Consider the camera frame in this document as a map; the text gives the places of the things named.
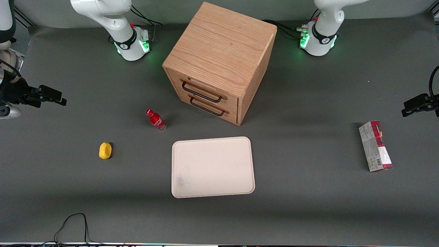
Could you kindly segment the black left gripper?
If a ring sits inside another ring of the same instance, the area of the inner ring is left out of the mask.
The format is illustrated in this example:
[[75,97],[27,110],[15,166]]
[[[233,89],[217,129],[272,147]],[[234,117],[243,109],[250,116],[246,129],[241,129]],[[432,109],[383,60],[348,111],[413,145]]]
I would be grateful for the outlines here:
[[439,95],[435,94],[429,96],[428,94],[419,94],[418,96],[405,101],[404,107],[417,108],[404,108],[402,110],[403,117],[408,117],[421,111],[434,111],[436,116],[439,117]]

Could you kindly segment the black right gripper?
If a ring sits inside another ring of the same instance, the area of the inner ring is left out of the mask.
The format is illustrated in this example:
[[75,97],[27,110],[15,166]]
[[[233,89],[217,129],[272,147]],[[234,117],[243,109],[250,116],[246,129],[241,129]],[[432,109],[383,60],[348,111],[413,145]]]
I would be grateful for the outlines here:
[[39,88],[29,86],[23,78],[15,83],[4,80],[1,83],[0,100],[4,104],[22,104],[33,107],[41,107],[44,102],[56,103],[62,106],[67,105],[67,100],[62,98],[61,91],[45,85],[40,85]]

